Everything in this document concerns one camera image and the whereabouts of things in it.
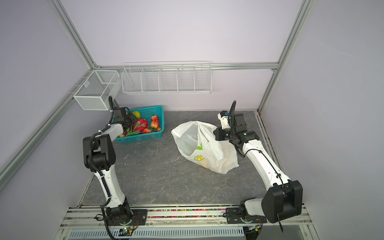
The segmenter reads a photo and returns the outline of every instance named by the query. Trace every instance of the white wire basket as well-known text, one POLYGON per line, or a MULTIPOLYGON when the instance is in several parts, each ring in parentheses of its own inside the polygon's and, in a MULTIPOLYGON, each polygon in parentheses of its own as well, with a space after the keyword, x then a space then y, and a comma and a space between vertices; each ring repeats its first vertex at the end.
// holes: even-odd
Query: white wire basket
POLYGON ((138 64, 123 64, 122 91, 128 95, 212 92, 210 62, 138 64))
POLYGON ((115 99, 121 88, 119 73, 115 70, 93 70, 74 94, 84 110, 109 110, 108 97, 115 99))

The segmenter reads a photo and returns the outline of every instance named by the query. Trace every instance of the aluminum rail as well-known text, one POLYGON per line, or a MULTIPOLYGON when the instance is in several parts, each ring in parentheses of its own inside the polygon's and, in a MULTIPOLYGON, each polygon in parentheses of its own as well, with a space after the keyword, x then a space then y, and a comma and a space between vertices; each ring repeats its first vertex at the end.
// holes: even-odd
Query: aluminum rail
MULTIPOLYGON (((243 69, 276 69, 279 64, 268 63, 211 63, 211 64, 167 64, 167 65, 132 65, 132 68, 188 68, 188 67, 211 67, 211 70, 243 70, 243 69)), ((122 71, 128 68, 129 65, 124 66, 101 66, 99 70, 117 70, 122 71)))
POLYGON ((285 62, 288 59, 289 53, 293 49, 293 46, 294 46, 295 41, 296 41, 300 31, 301 31, 301 28, 303 27, 303 24, 304 24, 304 22, 308 16, 312 6, 313 6, 313 2, 314 2, 314 0, 304 0, 303 3, 301 4, 299 13, 297 14, 297 17, 296 17, 295 23, 293 25, 293 28, 291 30, 291 33, 288 37, 287 42, 285 43, 285 46, 283 48, 283 52, 281 53, 281 56, 279 58, 279 66, 277 67, 277 69, 273 73, 272 78, 269 81, 269 84, 268 84, 268 86, 264 92, 262 101, 260 102, 260 105, 257 109, 257 111, 259 113, 262 112, 269 96, 271 95, 271 92, 273 90, 273 86, 275 85, 276 80, 278 79, 285 62))
POLYGON ((17 153, 15 153, 8 163, 0 170, 0 192, 11 181, 17 171, 23 166, 25 161, 31 156, 33 151, 43 141, 45 136, 56 125, 59 119, 68 110, 73 103, 73 93, 78 90, 80 85, 84 83, 87 77, 91 74, 91 71, 87 71, 76 86, 72 89, 71 93, 68 93, 65 98, 58 104, 58 106, 49 114, 49 116, 43 121, 42 124, 36 129, 36 131, 24 142, 17 153))
POLYGON ((84 42, 81 40, 79 33, 76 31, 76 28, 74 27, 70 17, 65 11, 64 6, 60 2, 60 0, 46 0, 46 1, 51 6, 57 19, 59 20, 60 24, 63 26, 64 30, 67 32, 74 46, 79 51, 80 55, 83 57, 85 63, 88 65, 88 68, 90 69, 97 68, 98 67, 97 64, 94 62, 84 42))

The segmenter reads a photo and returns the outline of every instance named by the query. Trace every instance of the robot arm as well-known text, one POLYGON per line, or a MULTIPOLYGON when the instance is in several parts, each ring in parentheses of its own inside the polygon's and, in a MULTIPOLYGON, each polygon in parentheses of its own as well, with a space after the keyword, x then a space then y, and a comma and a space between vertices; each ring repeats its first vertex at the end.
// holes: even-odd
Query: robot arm
POLYGON ((242 157, 248 156, 267 190, 263 199, 247 199, 240 203, 242 219, 259 215, 275 223, 301 214, 301 184, 291 181, 274 163, 256 133, 247 130, 243 114, 235 114, 235 105, 236 101, 229 112, 222 111, 218 114, 222 127, 214 131, 216 140, 229 140, 242 157))
POLYGON ((127 113, 125 108, 112 108, 110 123, 103 130, 83 139, 84 165, 89 168, 100 181, 107 202, 100 206, 105 225, 106 219, 120 225, 130 224, 133 213, 127 198, 121 191, 115 172, 116 154, 112 141, 125 132, 137 117, 127 113))

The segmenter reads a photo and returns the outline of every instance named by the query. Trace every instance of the tomato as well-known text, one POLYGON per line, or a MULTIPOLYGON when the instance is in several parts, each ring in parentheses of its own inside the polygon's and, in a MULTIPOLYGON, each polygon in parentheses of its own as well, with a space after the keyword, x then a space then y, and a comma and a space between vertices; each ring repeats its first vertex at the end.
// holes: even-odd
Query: tomato
POLYGON ((152 131, 151 131, 150 129, 148 129, 148 128, 146 128, 146 129, 143 130, 143 134, 144 134, 144 133, 150 133, 150 132, 152 132, 152 131))
POLYGON ((151 123, 151 127, 158 128, 159 127, 159 120, 154 119, 151 123))
POLYGON ((159 116, 158 115, 154 115, 154 116, 151 117, 151 121, 153 121, 155 119, 159 120, 159 116))

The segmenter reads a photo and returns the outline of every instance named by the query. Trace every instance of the yellow lemon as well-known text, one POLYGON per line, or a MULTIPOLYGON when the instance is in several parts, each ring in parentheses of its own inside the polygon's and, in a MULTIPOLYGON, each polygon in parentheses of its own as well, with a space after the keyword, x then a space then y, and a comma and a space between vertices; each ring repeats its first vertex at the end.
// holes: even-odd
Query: yellow lemon
POLYGON ((201 161, 201 160, 204 159, 204 157, 201 156, 201 155, 198 155, 198 156, 196 156, 194 159, 195 159, 196 161, 201 161))
POLYGON ((133 112, 133 115, 135 115, 137 117, 137 119, 140 119, 140 113, 138 111, 134 111, 133 112))

